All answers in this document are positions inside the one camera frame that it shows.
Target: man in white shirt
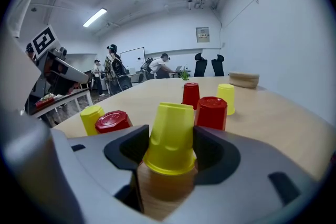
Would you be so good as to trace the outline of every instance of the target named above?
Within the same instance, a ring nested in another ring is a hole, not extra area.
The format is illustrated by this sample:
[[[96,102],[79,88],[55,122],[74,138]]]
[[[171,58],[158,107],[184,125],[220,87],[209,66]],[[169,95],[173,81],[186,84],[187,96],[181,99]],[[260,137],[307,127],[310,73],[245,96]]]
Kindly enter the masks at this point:
[[[169,73],[176,73],[174,70],[171,70],[165,65],[165,62],[168,61],[168,54],[162,54],[161,58],[153,60],[149,67],[152,69],[151,73],[156,73],[157,79],[169,78]]]
[[[98,66],[100,66],[100,63],[98,60],[94,61],[94,66],[93,66],[93,74],[95,75],[95,82],[97,85],[97,90],[99,93],[99,96],[104,96],[105,93],[103,93],[103,88],[101,87],[101,82],[100,82],[100,69]]]

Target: small wooden tray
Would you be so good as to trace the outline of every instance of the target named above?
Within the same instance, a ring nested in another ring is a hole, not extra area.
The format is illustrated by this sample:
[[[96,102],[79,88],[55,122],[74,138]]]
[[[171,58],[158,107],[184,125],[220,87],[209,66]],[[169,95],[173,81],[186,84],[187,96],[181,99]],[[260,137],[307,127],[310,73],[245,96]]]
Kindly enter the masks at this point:
[[[230,72],[229,83],[243,88],[255,88],[259,83],[259,74]]]

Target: green plant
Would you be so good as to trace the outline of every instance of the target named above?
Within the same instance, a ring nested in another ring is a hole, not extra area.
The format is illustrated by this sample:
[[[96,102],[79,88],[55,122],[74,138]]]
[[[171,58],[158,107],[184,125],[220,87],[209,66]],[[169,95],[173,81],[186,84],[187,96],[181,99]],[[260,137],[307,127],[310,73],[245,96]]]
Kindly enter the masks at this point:
[[[185,66],[183,67],[183,71],[181,72],[180,78],[182,80],[188,80],[189,79],[188,72],[186,71]]]

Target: fluorescent ceiling light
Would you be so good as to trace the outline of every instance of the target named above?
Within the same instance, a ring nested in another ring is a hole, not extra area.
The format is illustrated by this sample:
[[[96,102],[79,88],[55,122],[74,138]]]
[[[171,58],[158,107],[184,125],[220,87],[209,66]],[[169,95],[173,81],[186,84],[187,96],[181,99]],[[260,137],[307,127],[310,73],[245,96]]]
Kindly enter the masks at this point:
[[[107,10],[102,8],[100,9],[96,14],[94,14],[90,19],[87,20],[85,24],[83,24],[84,27],[88,27],[90,24],[92,24],[95,20],[97,20],[101,15],[106,13]]]

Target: plastic cup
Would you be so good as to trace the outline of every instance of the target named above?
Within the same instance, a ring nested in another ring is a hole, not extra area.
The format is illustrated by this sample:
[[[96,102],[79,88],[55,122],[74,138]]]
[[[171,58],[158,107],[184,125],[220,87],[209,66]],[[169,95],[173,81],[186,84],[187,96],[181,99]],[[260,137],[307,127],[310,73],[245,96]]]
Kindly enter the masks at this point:
[[[235,87],[231,84],[218,85],[217,97],[227,103],[227,115],[235,113]]]
[[[94,126],[96,121],[104,114],[104,110],[98,105],[89,106],[80,113],[80,118],[82,119],[87,135],[98,134]]]
[[[121,110],[111,111],[101,116],[95,124],[98,133],[109,133],[133,126],[127,113]]]
[[[186,83],[183,88],[182,104],[192,105],[194,110],[196,110],[200,99],[199,92],[198,83]]]
[[[195,125],[225,130],[227,104],[222,98],[203,97],[197,105]]]
[[[194,110],[190,105],[160,103],[149,148],[143,162],[164,175],[180,175],[194,168]]]

